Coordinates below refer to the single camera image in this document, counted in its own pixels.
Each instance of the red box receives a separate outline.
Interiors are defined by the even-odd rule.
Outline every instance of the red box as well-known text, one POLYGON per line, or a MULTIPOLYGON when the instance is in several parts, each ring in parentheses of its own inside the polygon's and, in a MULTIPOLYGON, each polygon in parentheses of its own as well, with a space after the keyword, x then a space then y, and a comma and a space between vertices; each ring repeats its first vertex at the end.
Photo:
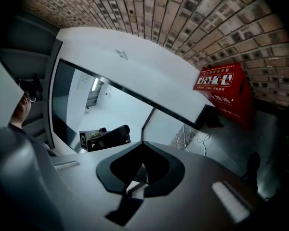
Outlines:
POLYGON ((243 128, 252 128, 256 110, 240 63, 202 70, 193 90, 202 93, 224 116, 243 128))

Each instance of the brick wall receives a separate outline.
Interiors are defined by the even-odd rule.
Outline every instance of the brick wall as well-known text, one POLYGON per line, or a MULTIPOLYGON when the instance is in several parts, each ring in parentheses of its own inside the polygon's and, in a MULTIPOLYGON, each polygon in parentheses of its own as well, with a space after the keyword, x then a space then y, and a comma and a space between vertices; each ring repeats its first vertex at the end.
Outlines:
POLYGON ((255 98, 289 106, 289 37, 265 0, 23 0, 60 27, 151 40, 195 68, 241 62, 255 98))

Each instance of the concrete floor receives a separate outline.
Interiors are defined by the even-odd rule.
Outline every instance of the concrete floor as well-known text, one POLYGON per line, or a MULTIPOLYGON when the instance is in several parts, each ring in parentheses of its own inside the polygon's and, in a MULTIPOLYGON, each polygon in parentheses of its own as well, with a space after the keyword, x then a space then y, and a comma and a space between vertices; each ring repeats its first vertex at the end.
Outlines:
POLYGON ((279 180, 274 171, 278 149, 280 148, 281 130, 277 124, 277 117, 257 112, 252 131, 241 129, 236 123, 220 116, 223 128, 201 129, 188 145, 193 153, 204 154, 204 147, 198 139, 206 134, 210 138, 205 141, 207 156, 216 160, 224 167, 242 176, 246 171, 246 162, 253 151, 257 151, 261 158, 258 170, 258 194, 269 199, 279 188, 279 180))

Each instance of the person's leg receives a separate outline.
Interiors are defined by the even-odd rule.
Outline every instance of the person's leg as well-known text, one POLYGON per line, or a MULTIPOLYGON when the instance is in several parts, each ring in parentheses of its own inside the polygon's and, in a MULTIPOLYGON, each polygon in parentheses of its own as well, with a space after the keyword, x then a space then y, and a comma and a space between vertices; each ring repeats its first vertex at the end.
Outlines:
POLYGON ((258 190, 257 186, 257 171, 260 166, 260 156, 257 152, 253 152, 247 161, 247 170, 242 176, 242 180, 245 181, 254 190, 258 190))

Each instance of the dark shirt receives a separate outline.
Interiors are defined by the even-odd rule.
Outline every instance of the dark shirt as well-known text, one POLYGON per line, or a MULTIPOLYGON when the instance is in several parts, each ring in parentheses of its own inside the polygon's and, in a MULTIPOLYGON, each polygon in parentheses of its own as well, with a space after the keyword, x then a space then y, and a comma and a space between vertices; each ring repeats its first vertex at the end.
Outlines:
POLYGON ((36 138, 30 136, 29 134, 27 134, 24 130, 22 130, 21 128, 18 128, 16 126, 14 126, 13 124, 9 123, 9 128, 12 129, 13 131, 21 134, 22 136, 24 136, 26 139, 28 139, 31 144, 34 146, 35 144, 41 145, 43 148, 45 148, 48 152, 49 156, 57 156, 55 153, 53 153, 51 151, 51 149, 45 144, 42 143, 41 141, 37 140, 36 138))

